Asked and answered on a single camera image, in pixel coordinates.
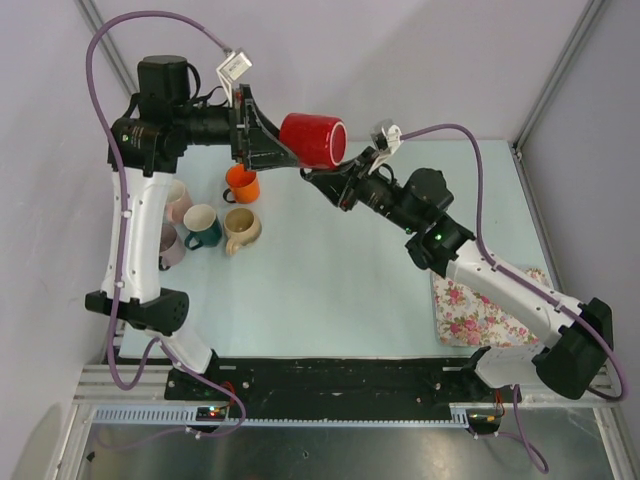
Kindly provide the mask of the orange mug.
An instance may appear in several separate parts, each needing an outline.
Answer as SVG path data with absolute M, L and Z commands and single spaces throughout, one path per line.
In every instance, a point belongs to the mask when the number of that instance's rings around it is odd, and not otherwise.
M 229 204 L 250 204 L 260 196 L 257 173 L 246 170 L 243 165 L 231 167 L 226 173 L 225 181 L 227 188 L 223 192 L 223 200 Z

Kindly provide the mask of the pink mug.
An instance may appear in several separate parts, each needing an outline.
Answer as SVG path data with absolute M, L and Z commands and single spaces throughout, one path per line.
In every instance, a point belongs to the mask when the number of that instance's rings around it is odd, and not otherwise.
M 174 179 L 169 188 L 165 203 L 165 215 L 169 223 L 182 224 L 187 211 L 193 206 L 187 186 L 180 180 Z

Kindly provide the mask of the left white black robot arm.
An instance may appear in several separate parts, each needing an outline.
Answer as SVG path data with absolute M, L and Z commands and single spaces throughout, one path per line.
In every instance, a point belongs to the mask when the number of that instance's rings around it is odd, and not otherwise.
M 178 160 L 191 145 L 228 145 L 232 159 L 251 171 L 299 167 L 249 85 L 239 81 L 251 65 L 243 51 L 231 52 L 216 69 L 229 103 L 209 106 L 191 95 L 185 58 L 149 56 L 138 65 L 142 84 L 132 98 L 139 116 L 123 116 L 107 128 L 111 251 L 102 286 L 87 295 L 86 307 L 159 339 L 174 364 L 191 370 L 187 387 L 201 399 L 220 391 L 222 376 L 209 366 L 212 349 L 188 323 L 187 294 L 160 285 L 161 230 Z

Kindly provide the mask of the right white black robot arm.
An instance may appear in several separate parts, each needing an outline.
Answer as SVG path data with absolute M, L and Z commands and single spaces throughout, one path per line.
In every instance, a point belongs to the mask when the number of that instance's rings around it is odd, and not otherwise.
M 547 287 L 500 260 L 446 212 L 453 201 L 439 170 L 419 168 L 405 184 L 374 168 L 366 148 L 333 170 L 309 169 L 301 177 L 343 211 L 361 203 L 410 238 L 405 247 L 421 270 L 471 288 L 515 317 L 538 339 L 528 353 L 483 348 L 462 376 L 464 393 L 486 400 L 509 384 L 541 383 L 570 400 L 591 388 L 613 348 L 611 308 L 598 298 L 581 302 Z

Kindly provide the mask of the purple mug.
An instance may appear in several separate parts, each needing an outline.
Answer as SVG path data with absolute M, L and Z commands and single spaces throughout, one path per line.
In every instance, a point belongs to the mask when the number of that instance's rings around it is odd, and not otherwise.
M 186 255 L 183 240 L 174 226 L 163 224 L 159 248 L 159 269 L 167 271 L 182 262 Z

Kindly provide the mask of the dark green mug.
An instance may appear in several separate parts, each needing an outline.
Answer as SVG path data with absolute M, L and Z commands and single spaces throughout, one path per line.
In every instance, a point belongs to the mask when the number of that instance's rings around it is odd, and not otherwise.
M 190 207 L 184 215 L 183 224 L 188 230 L 184 246 L 190 251 L 216 247 L 222 239 L 223 231 L 217 211 L 210 205 Z

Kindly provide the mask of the red round object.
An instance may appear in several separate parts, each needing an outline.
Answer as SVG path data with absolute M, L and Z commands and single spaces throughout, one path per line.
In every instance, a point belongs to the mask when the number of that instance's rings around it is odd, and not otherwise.
M 279 140 L 304 167 L 334 169 L 344 158 L 348 134 L 337 117 L 290 113 L 281 124 Z

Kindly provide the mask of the cream mug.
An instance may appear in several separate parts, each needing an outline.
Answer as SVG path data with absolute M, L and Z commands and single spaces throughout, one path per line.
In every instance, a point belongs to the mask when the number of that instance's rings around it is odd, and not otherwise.
M 254 244 L 262 234 L 262 223 L 257 214 L 248 208 L 234 208 L 224 219 L 224 231 L 227 237 L 225 251 L 234 256 L 242 248 Z

